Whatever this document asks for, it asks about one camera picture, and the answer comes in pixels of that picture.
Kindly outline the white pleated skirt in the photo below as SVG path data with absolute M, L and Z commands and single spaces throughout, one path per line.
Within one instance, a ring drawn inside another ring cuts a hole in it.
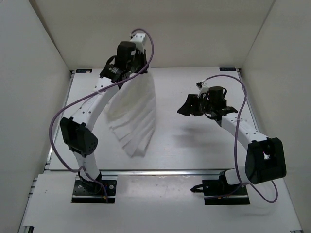
M 144 156 L 156 127 L 155 83 L 150 73 L 126 82 L 105 108 L 109 129 L 130 156 Z

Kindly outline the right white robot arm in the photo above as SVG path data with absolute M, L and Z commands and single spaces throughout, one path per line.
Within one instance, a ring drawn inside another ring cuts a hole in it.
M 203 87 L 199 94 L 189 94 L 177 111 L 187 117 L 205 115 L 246 149 L 245 164 L 225 171 L 225 178 L 218 181 L 218 190 L 227 195 L 239 183 L 259 184 L 285 177 L 287 169 L 281 140 L 269 138 L 242 120 L 239 112 L 227 105 L 226 93 L 220 86 Z

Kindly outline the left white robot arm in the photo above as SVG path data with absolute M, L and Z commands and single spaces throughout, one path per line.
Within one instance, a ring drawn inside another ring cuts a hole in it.
M 90 193 L 97 193 L 102 187 L 94 156 L 98 145 L 98 138 L 92 132 L 94 125 L 108 102 L 121 89 L 122 82 L 133 73 L 146 72 L 147 68 L 143 41 L 120 42 L 117 54 L 107 60 L 99 74 L 94 95 L 88 97 L 71 117 L 63 117 L 60 121 L 64 143 L 73 152 L 80 168 L 78 175 Z

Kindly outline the right blue table label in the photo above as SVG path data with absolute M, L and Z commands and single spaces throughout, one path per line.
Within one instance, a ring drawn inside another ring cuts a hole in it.
M 235 67 L 220 67 L 221 72 L 234 72 L 237 71 Z

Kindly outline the blue table label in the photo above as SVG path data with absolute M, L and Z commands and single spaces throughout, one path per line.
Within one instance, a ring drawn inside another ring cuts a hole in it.
M 235 67 L 220 67 L 221 72 L 234 72 L 237 71 Z
M 92 69 L 77 69 L 76 73 L 91 73 Z

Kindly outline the left blue table label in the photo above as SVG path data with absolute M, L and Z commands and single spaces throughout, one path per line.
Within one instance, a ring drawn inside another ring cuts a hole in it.
M 91 73 L 92 69 L 77 69 L 76 73 Z

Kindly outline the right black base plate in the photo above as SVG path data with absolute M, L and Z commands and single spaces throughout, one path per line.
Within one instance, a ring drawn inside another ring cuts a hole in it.
M 204 179 L 201 184 L 190 189 L 192 193 L 202 193 L 204 205 L 249 205 L 250 200 L 245 185 L 230 185 L 224 175 L 217 179 Z

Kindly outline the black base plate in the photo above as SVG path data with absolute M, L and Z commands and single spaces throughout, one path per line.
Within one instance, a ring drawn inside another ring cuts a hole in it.
M 92 191 L 90 187 L 86 187 L 78 176 L 72 191 L 72 203 L 96 203 L 96 204 L 114 204 L 117 189 L 117 176 L 102 176 L 102 184 L 106 189 L 107 195 L 100 185 L 95 185 Z
M 190 189 L 192 193 L 202 193 L 204 205 L 249 205 L 250 200 L 245 185 L 230 185 L 224 175 L 217 179 L 204 179 L 201 184 Z

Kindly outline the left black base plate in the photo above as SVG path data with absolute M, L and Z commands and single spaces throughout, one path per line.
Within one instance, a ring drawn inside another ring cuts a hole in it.
M 92 191 L 90 187 L 86 187 L 78 176 L 72 191 L 72 203 L 96 203 L 96 204 L 114 204 L 117 189 L 117 176 L 102 176 L 102 184 L 106 189 L 107 195 L 100 185 L 95 185 Z

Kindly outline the aluminium table rail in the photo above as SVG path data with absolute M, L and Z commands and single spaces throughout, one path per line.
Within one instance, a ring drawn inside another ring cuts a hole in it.
M 146 170 L 102 170 L 104 176 L 188 176 L 217 175 L 223 169 L 146 169 Z

